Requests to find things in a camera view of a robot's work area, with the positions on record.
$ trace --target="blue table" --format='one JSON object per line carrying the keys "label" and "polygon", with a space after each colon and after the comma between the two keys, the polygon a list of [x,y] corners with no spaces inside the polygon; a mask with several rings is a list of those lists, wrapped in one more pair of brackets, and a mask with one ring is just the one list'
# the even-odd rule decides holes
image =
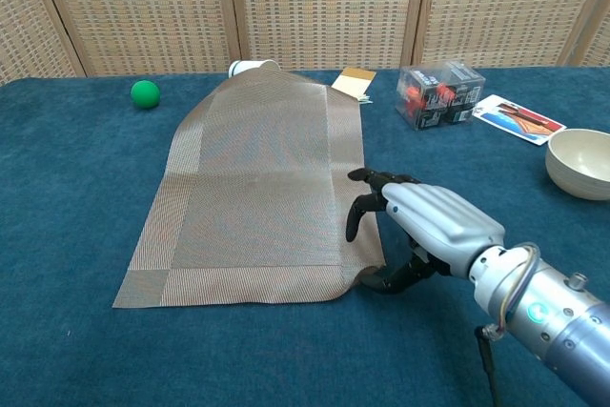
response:
{"label": "blue table", "polygon": [[[610,131],[610,69],[481,70],[497,93],[571,128]],[[331,84],[338,71],[304,72]],[[224,74],[25,79],[0,88],[0,405],[489,405],[472,285],[435,275],[401,295],[361,287],[303,305],[115,310],[173,133]],[[559,190],[536,147],[478,120],[414,132],[397,71],[361,108],[369,167],[450,188],[610,299],[608,203]],[[378,217],[388,263],[406,236]],[[494,347],[505,405],[581,405],[512,337]]]}

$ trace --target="black cable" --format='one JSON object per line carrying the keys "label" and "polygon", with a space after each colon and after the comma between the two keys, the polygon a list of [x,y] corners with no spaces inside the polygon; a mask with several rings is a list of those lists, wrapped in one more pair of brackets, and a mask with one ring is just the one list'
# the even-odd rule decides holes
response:
{"label": "black cable", "polygon": [[494,407],[500,407],[502,404],[499,400],[498,385],[496,384],[496,376],[494,375],[494,359],[492,356],[492,347],[489,338],[483,333],[483,327],[478,326],[475,329],[475,337],[477,338],[478,352],[480,353],[480,359],[483,363],[483,371],[487,374],[487,380],[489,381],[489,390],[492,394],[492,401]]}

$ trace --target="beige placemat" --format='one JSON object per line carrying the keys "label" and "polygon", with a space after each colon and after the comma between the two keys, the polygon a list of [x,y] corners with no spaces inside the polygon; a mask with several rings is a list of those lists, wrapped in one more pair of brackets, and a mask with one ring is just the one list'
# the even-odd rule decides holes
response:
{"label": "beige placemat", "polygon": [[303,77],[255,69],[222,83],[180,124],[113,306],[311,302],[383,265],[376,219],[345,241],[369,193],[359,106]]}

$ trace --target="white cup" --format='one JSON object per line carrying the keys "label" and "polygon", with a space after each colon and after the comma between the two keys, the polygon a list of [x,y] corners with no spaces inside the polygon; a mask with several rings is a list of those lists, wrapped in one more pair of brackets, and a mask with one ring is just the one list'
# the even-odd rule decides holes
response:
{"label": "white cup", "polygon": [[272,59],[265,61],[233,61],[229,67],[229,78],[242,73],[248,69],[269,69],[271,71],[279,71],[279,65]]}

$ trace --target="white bowl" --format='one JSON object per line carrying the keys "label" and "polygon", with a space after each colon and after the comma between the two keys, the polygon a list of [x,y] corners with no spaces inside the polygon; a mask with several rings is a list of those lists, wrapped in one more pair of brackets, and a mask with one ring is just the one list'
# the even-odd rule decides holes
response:
{"label": "white bowl", "polygon": [[589,200],[610,199],[610,134],[566,129],[551,136],[546,171],[567,193]]}

